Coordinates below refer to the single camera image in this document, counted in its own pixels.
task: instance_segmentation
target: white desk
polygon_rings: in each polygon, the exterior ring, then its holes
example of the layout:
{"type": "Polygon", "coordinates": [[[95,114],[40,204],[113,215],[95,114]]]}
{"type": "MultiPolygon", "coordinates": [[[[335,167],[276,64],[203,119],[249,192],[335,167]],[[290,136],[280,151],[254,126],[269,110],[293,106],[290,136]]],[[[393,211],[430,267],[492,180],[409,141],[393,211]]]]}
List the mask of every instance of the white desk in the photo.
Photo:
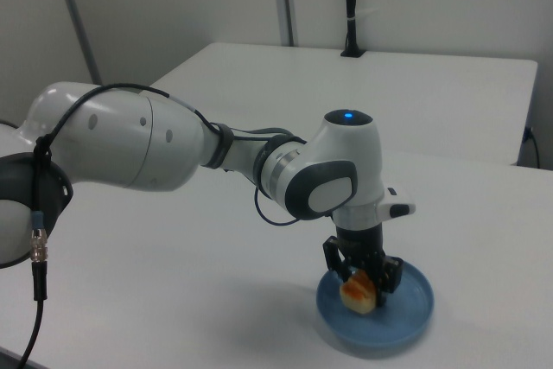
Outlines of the white desk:
{"type": "Polygon", "coordinates": [[[365,53],[215,43],[156,83],[179,87],[212,118],[251,111],[309,136],[318,117],[353,107],[378,123],[383,146],[515,164],[537,64],[460,56],[365,53]]]}
{"type": "MultiPolygon", "coordinates": [[[[193,69],[157,85],[174,92],[193,69]]],[[[310,94],[296,97],[306,138],[323,115],[310,94]]],[[[189,101],[233,126],[289,127],[272,123],[271,107],[253,111],[261,99],[189,101]],[[225,116],[220,105],[230,103],[225,116]]],[[[384,176],[417,203],[415,215],[385,224],[385,249],[435,292],[429,329],[410,347],[354,350],[321,323],[315,290],[329,219],[269,226],[246,179],[199,169],[171,194],[75,187],[49,240],[49,298],[32,359],[52,368],[551,366],[553,174],[386,151],[384,176]]],[[[0,271],[0,298],[0,345],[22,352],[35,317],[29,263],[0,271]]]]}

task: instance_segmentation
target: white wall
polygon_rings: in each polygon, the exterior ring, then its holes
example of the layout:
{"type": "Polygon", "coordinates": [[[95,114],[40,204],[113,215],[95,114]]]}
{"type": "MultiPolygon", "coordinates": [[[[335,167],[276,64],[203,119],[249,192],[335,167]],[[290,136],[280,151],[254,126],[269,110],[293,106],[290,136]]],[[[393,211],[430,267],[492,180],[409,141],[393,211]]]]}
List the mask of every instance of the white wall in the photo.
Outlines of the white wall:
{"type": "Polygon", "coordinates": [[[0,0],[0,119],[20,124],[59,80],[90,82],[65,0],[0,0]]]}
{"type": "Polygon", "coordinates": [[[104,82],[151,84],[215,41],[286,42],[277,0],[76,0],[104,82]]]}
{"type": "MultiPolygon", "coordinates": [[[[343,48],[345,0],[293,3],[299,46],[343,48]]],[[[374,9],[358,22],[359,45],[364,48],[537,61],[529,124],[535,129],[542,165],[553,169],[553,0],[357,0],[357,8],[374,9]]],[[[522,161],[535,165],[530,142],[522,161]]]]}

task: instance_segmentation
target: food item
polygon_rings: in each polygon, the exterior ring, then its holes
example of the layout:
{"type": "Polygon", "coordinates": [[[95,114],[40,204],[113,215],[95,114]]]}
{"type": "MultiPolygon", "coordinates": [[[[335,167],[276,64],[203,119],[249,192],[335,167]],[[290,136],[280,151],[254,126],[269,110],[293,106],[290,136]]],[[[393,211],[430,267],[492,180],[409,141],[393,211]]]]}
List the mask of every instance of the food item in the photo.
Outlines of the food item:
{"type": "Polygon", "coordinates": [[[377,305],[377,289],[366,272],[357,270],[340,286],[340,298],[350,310],[366,315],[377,305]]]}

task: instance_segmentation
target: blue plate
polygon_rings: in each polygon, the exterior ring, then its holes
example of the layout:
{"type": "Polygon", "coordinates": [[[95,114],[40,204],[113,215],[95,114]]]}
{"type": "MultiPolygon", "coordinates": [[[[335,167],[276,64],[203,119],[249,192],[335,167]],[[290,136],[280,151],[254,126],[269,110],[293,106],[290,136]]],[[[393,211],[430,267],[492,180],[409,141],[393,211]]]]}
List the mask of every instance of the blue plate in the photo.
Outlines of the blue plate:
{"type": "Polygon", "coordinates": [[[421,271],[404,263],[401,283],[389,294],[384,307],[359,315],[342,303],[338,275],[327,272],[317,289],[317,308],[330,329],[355,346],[384,348],[402,346],[428,326],[434,294],[421,271]]]}

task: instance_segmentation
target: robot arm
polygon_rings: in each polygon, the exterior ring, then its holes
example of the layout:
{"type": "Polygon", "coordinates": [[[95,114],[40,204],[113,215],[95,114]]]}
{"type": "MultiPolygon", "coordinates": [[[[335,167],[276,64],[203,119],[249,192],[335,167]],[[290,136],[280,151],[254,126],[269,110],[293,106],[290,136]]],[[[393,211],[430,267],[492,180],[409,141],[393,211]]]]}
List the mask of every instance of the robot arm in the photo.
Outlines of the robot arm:
{"type": "MultiPolygon", "coordinates": [[[[19,129],[0,126],[0,268],[25,259],[29,251],[30,205],[8,193],[30,189],[32,166],[23,166],[29,164],[28,157],[14,162],[14,155],[32,154],[36,139],[52,131],[67,109],[94,87],[52,85],[32,104],[19,129]],[[10,173],[14,163],[18,175],[25,176],[19,182],[10,173]]],[[[414,212],[406,195],[382,183],[378,130],[362,112],[328,113],[306,143],[283,129],[246,132],[209,124],[193,110],[126,91],[86,101],[51,145],[55,169],[50,187],[57,184],[60,190],[56,198],[42,198],[58,200],[52,214],[45,212],[47,232],[71,199],[71,184],[95,181],[170,191],[182,186],[200,165],[243,174],[298,219],[331,216],[338,230],[336,246],[347,266],[360,266],[368,251],[384,253],[383,220],[414,212]],[[375,229],[380,230],[376,237],[375,229]],[[372,241],[368,248],[363,242],[367,233],[372,241]]],[[[335,257],[329,261],[327,256],[327,263],[338,272],[344,268],[335,257]]],[[[347,272],[340,274],[346,277],[347,272]]]]}

